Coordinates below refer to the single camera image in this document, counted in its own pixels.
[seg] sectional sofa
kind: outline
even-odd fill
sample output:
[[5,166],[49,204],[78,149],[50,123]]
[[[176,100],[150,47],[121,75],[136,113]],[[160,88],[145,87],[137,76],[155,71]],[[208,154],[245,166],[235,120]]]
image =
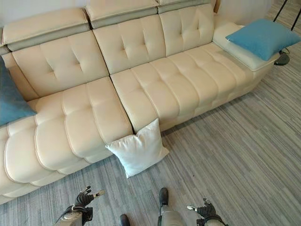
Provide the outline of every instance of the sectional sofa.
[[155,118],[166,130],[244,95],[277,59],[228,42],[240,27],[210,0],[125,2],[4,27],[5,65],[37,114],[0,127],[0,204],[109,157],[105,144]]

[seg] teal cushion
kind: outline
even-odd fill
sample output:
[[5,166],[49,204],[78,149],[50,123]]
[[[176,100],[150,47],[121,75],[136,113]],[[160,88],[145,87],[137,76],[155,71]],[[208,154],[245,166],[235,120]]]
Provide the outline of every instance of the teal cushion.
[[23,100],[0,56],[0,126],[35,114]]
[[296,33],[266,19],[250,23],[226,39],[266,61],[285,47],[301,41]]

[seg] adjustable headrest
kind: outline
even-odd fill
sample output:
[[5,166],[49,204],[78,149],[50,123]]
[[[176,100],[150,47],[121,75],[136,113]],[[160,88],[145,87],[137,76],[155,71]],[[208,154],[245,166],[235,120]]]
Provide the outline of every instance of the adjustable headrest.
[[0,27],[0,56],[9,52],[8,47],[3,44],[2,30],[3,30],[3,28]]
[[211,3],[211,0],[156,0],[159,3],[158,12],[165,13],[180,8]]
[[91,0],[86,11],[94,29],[158,13],[155,0]]
[[89,29],[84,10],[68,8],[31,16],[5,25],[3,42],[10,50],[15,51]]

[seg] black metal stand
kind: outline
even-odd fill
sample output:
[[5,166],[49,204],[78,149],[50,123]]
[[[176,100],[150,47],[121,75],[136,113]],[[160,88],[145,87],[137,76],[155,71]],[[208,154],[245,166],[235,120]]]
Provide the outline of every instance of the black metal stand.
[[[275,19],[273,20],[273,22],[275,22],[278,18],[278,16],[280,15],[281,11],[283,10],[285,4],[287,3],[287,0],[284,1],[283,5],[281,6],[279,12],[277,13]],[[301,8],[300,8],[300,11],[295,19],[295,22],[293,23],[293,26],[291,28],[291,31],[293,30],[293,28],[295,27],[299,17],[300,17],[300,14],[301,14]],[[282,50],[279,52],[280,54],[280,57],[274,62],[274,65],[278,65],[278,66],[284,66],[286,64],[288,64],[288,62],[290,62],[290,57],[288,56],[287,53],[283,52]]]

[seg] floor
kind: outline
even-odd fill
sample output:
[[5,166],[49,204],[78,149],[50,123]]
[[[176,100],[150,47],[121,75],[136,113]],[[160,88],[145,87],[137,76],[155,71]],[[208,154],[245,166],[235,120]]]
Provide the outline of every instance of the floor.
[[[279,21],[290,27],[298,7],[288,2]],[[301,35],[301,20],[295,31]],[[1,205],[0,225],[52,225],[85,185],[107,192],[91,204],[87,226],[118,225],[122,213],[133,226],[156,225],[164,186],[188,226],[197,215],[186,205],[203,197],[231,226],[301,225],[301,43],[289,49],[290,64],[274,67],[253,92],[163,132],[171,152],[157,165],[126,179],[112,156]]]

